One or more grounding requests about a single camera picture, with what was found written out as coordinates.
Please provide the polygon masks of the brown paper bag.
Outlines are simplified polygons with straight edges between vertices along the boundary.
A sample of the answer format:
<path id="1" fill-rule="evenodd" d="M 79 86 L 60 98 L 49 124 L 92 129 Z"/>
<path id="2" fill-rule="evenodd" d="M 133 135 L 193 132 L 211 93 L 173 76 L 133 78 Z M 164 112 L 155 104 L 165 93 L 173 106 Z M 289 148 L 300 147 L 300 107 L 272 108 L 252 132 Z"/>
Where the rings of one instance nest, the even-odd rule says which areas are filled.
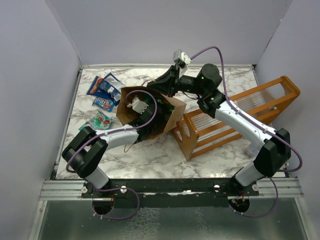
<path id="1" fill-rule="evenodd" d="M 127 104 L 135 95 L 149 106 L 143 114 L 128 108 Z M 156 137 L 171 131 L 183 117 L 186 103 L 175 98 L 165 96 L 153 89 L 144 86 L 126 86 L 121 89 L 121 99 L 117 106 L 116 117 L 121 124 L 137 129 L 138 137 L 134 144 L 153 140 Z"/>

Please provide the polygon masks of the blue white snack bag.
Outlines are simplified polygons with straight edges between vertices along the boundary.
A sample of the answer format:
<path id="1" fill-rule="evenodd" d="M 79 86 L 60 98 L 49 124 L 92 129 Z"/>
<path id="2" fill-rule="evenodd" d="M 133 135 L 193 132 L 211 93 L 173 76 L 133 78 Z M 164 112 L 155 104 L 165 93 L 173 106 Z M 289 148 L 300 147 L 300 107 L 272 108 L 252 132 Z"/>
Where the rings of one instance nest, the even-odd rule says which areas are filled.
<path id="1" fill-rule="evenodd" d="M 104 99 L 111 100 L 114 105 L 117 106 L 121 100 L 121 89 L 123 87 L 125 87 L 125 85 L 112 73 L 109 73 L 99 84 L 98 90 L 104 94 Z"/>

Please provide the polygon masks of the blue M&M's packet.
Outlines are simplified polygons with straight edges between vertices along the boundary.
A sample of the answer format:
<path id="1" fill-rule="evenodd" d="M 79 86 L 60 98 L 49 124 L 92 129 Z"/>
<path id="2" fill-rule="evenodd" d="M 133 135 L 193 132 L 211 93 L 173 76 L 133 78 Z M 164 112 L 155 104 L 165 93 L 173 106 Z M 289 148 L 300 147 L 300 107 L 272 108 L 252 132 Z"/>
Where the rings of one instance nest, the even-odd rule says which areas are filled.
<path id="1" fill-rule="evenodd" d="M 92 102 L 92 106 L 97 106 L 103 110 L 106 110 L 107 112 L 111 112 L 116 105 L 109 99 L 96 97 Z"/>

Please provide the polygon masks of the teal Fox's mint bag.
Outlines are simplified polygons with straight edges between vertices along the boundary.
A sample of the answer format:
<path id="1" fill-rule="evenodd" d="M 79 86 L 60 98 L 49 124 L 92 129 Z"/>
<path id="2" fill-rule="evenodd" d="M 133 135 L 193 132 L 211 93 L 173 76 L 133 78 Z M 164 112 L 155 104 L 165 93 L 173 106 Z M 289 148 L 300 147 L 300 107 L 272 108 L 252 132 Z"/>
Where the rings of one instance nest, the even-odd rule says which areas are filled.
<path id="1" fill-rule="evenodd" d="M 93 130 L 108 130 L 113 122 L 111 117 L 105 115 L 102 111 L 98 111 L 97 114 L 86 121 L 78 130 L 81 131 L 85 127 L 91 127 Z"/>

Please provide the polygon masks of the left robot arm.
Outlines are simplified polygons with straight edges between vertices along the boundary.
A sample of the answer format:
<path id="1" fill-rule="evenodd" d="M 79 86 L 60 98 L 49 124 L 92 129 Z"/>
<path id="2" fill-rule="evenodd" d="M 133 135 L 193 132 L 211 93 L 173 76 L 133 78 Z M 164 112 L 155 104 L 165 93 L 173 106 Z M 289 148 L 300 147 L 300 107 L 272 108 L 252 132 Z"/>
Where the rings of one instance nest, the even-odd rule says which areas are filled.
<path id="1" fill-rule="evenodd" d="M 122 145 L 151 139 L 166 125 L 174 109 L 173 105 L 158 100 L 122 127 L 108 130 L 94 130 L 90 126 L 82 128 L 62 152 L 62 158 L 67 162 L 66 169 L 90 182 L 97 196 L 106 197 L 111 190 L 110 179 L 99 167 L 104 153 Z"/>

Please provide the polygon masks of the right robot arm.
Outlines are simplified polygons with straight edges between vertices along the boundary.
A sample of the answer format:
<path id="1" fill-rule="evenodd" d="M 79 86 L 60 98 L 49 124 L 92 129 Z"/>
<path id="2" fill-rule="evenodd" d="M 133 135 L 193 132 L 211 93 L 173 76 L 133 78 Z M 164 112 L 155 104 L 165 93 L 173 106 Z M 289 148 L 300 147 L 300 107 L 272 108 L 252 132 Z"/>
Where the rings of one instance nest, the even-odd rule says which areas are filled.
<path id="1" fill-rule="evenodd" d="M 248 185 L 263 178 L 272 177 L 291 157 L 290 134 L 285 129 L 276 130 L 263 124 L 237 107 L 226 94 L 219 91 L 223 81 L 218 67 L 207 63 L 196 77 L 181 75 L 178 66 L 149 82 L 146 86 L 167 97 L 177 92 L 197 95 L 201 111 L 226 123 L 249 140 L 259 151 L 255 160 L 240 169 L 229 180 L 229 189 L 240 196 Z"/>

